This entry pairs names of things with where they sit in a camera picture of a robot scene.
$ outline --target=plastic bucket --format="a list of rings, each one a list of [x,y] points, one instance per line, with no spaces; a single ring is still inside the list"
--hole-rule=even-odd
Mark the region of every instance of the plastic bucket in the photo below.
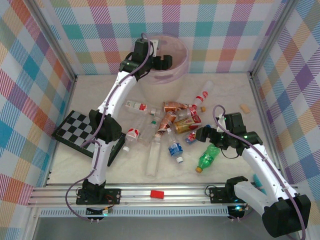
[[[162,106],[163,102],[176,101],[180,96],[184,77],[189,69],[189,50],[181,40],[172,36],[152,36],[150,39],[159,39],[157,56],[172,56],[171,68],[151,70],[139,80],[146,100],[155,106]]]

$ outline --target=wooden block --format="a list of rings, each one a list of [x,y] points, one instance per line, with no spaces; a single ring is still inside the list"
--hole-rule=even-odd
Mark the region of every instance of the wooden block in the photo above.
[[[247,104],[240,104],[240,108],[242,109],[242,111],[245,113],[245,114],[249,114],[250,113],[250,108],[247,106]]]

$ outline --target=blue label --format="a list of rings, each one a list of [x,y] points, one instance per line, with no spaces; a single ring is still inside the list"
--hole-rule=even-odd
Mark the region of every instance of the blue label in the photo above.
[[[184,151],[183,151],[180,143],[175,143],[175,144],[172,144],[172,145],[169,147],[169,152],[170,152],[171,156],[179,156],[179,155],[181,155]]]

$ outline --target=cable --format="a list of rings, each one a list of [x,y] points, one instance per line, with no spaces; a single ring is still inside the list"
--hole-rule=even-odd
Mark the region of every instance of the cable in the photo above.
[[[237,157],[239,157],[239,154],[238,154],[237,156],[234,156],[234,157],[227,157],[227,156],[225,155],[224,151],[222,150],[222,148],[221,148],[221,153],[222,153],[222,155],[223,155],[225,158],[227,158],[227,159],[236,159]]]
[[[302,214],[301,214],[301,212],[300,212],[300,210],[299,210],[299,208],[298,208],[298,205],[297,205],[297,203],[295,202],[294,198],[291,196],[291,194],[289,193],[288,189],[286,189],[286,185],[283,183],[283,181],[281,180],[281,178],[280,178],[279,175],[277,174],[276,170],[272,167],[272,165],[271,165],[271,163],[269,162],[269,160],[266,159],[265,156],[264,156],[253,144],[251,144],[251,143],[248,142],[247,140],[245,140],[245,139],[243,139],[243,138],[241,138],[241,137],[239,137],[239,136],[237,136],[237,135],[235,135],[235,134],[227,131],[226,129],[224,129],[223,126],[221,126],[221,125],[219,124],[218,120],[216,119],[216,109],[217,109],[218,107],[222,108],[222,110],[223,110],[222,116],[224,116],[225,113],[226,113],[226,109],[225,109],[222,105],[218,104],[218,105],[214,106],[213,111],[212,111],[212,114],[213,114],[213,119],[214,119],[215,124],[216,124],[219,128],[221,128],[226,134],[228,134],[228,135],[230,135],[231,137],[234,137],[234,138],[236,138],[236,139],[244,142],[244,143],[247,144],[248,146],[250,146],[250,148],[252,148],[253,150],[255,150],[255,152],[256,152],[257,154],[259,154],[260,157],[265,161],[265,163],[268,165],[268,167],[269,167],[270,170],[272,171],[273,175],[276,177],[276,179],[277,179],[278,182],[280,183],[281,187],[284,189],[285,194],[286,194],[286,195],[289,197],[289,199],[291,200],[291,202],[292,202],[292,204],[293,204],[293,206],[294,206],[294,209],[295,209],[295,211],[296,211],[296,213],[297,213],[297,215],[298,215],[300,224],[301,224],[301,230],[302,230],[302,238],[301,238],[301,240],[305,240],[305,239],[306,239],[306,227],[305,227],[305,223],[304,223]]]
[[[151,47],[150,47],[150,46],[151,46],[150,40],[149,40],[147,34],[145,34],[144,32],[141,33],[141,37],[144,38],[144,36],[145,36],[145,38],[146,38],[147,41],[148,41],[148,51],[147,51],[147,54],[146,54],[146,57],[145,57],[144,61],[143,61],[135,70],[133,70],[131,73],[128,73],[124,78],[122,78],[122,79],[119,81],[119,84],[114,87],[114,89],[111,91],[111,93],[109,94],[109,97],[107,98],[107,100],[106,100],[106,102],[105,102],[105,105],[104,105],[104,108],[103,108],[102,117],[101,117],[101,120],[100,120],[100,123],[99,123],[98,128],[97,128],[96,131],[93,133],[91,139],[88,139],[87,141],[85,141],[84,143],[82,143],[81,146],[80,146],[80,147],[82,148],[83,146],[85,146],[85,145],[87,145],[87,144],[89,144],[89,143],[91,143],[91,142],[94,142],[94,143],[98,144],[98,150],[97,150],[98,152],[97,152],[97,154],[96,154],[96,158],[95,158],[95,162],[94,162],[94,167],[93,167],[92,171],[89,173],[88,176],[85,176],[84,178],[82,178],[82,179],[76,181],[75,183],[73,183],[73,184],[68,188],[68,190],[67,190],[66,193],[65,193],[65,203],[66,203],[66,206],[68,207],[68,209],[69,209],[74,215],[76,215],[78,218],[83,219],[83,220],[85,220],[85,221],[89,221],[89,222],[99,222],[99,221],[93,220],[93,219],[89,220],[88,218],[77,214],[77,213],[71,208],[70,204],[68,203],[68,193],[70,192],[70,190],[71,190],[76,184],[78,184],[78,183],[84,181],[85,179],[89,178],[92,174],[94,174],[94,172],[95,172],[95,170],[96,170],[96,167],[97,167],[97,165],[98,165],[99,155],[100,155],[101,144],[100,144],[97,140],[95,140],[94,138],[96,137],[96,135],[98,134],[98,132],[100,131],[100,129],[101,129],[101,127],[102,127],[102,124],[103,124],[104,119],[105,119],[105,116],[106,116],[106,111],[107,111],[107,109],[108,109],[108,105],[109,105],[110,99],[111,99],[111,97],[114,95],[115,91],[118,89],[119,86],[121,86],[121,84],[122,84],[123,81],[125,81],[129,76],[132,76],[132,75],[134,75],[137,71],[139,71],[139,70],[146,64],[146,62],[147,62],[147,60],[148,60],[148,58],[149,58],[149,56],[150,56],[150,48],[151,48]]]
[[[101,148],[101,144],[97,141],[97,140],[93,140],[93,142],[95,143],[95,144],[98,144],[98,152],[96,153],[96,159],[98,159],[98,157],[99,157],[99,155],[100,155],[100,148]],[[95,161],[95,163],[94,163],[94,167],[93,167],[93,170],[89,173],[89,175],[88,176],[86,176],[86,177],[84,177],[84,178],[82,178],[82,179],[80,179],[80,180],[78,180],[78,181],[76,181],[75,183],[73,183],[69,188],[68,188],[68,190],[66,191],[66,193],[65,193],[65,203],[66,203],[66,206],[68,207],[68,209],[74,214],[74,215],[76,215],[78,218],[80,218],[80,219],[82,219],[82,220],[85,220],[85,221],[88,221],[88,222],[98,222],[97,220],[93,220],[93,219],[88,219],[88,218],[86,218],[86,217],[84,217],[84,216],[81,216],[81,215],[79,215],[78,213],[76,213],[76,211],[74,211],[73,209],[72,209],[72,207],[70,206],[70,204],[69,204],[69,202],[68,202],[68,193],[70,192],[70,190],[76,185],[76,184],[78,184],[78,183],[80,183],[80,182],[82,182],[82,181],[84,181],[85,179],[87,179],[87,178],[89,178],[93,173],[94,173],[94,171],[95,171],[95,169],[96,169],[96,167],[97,167],[97,164],[98,164],[98,161],[96,160]]]
[[[217,188],[217,186],[215,186],[215,185],[208,185],[208,186],[205,187],[204,194],[207,195],[207,196],[210,198],[210,196],[207,194],[207,189],[208,189],[208,187]]]

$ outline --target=chess board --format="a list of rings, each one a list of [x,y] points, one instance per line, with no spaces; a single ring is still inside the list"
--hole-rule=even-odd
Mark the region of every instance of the chess board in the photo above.
[[[59,142],[89,156],[94,156],[95,144],[89,143],[84,147],[80,145],[92,138],[93,132],[88,116],[77,111],[71,111],[70,114],[54,131],[52,136]]]

